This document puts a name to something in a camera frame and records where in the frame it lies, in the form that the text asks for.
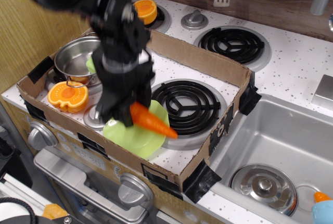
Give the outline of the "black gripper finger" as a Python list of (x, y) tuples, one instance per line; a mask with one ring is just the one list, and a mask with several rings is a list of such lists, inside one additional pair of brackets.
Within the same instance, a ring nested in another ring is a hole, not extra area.
[(132, 96), (122, 92), (103, 88), (102, 95), (96, 106), (95, 117), (102, 123), (111, 118), (122, 122), (126, 127), (133, 125), (130, 106), (134, 103)]
[(132, 82), (132, 98), (131, 104), (138, 102), (145, 106), (150, 107), (151, 104), (151, 77), (134, 76)]

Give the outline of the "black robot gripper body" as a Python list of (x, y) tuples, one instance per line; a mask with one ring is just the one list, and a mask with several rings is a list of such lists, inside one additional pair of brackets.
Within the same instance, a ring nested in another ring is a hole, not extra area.
[(131, 2), (95, 4), (91, 26), (100, 39), (93, 63), (103, 88), (132, 96), (131, 79), (151, 77), (152, 60), (142, 64), (138, 60), (150, 40), (150, 31)]

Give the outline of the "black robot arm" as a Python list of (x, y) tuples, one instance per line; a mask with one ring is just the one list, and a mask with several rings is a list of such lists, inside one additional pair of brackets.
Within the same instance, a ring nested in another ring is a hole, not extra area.
[(134, 102), (150, 106), (152, 60), (138, 58), (150, 41), (150, 31), (138, 18), (132, 0), (34, 0), (44, 8), (70, 11), (86, 18), (100, 39), (93, 64), (103, 85), (96, 111), (102, 122), (109, 119), (133, 124)]

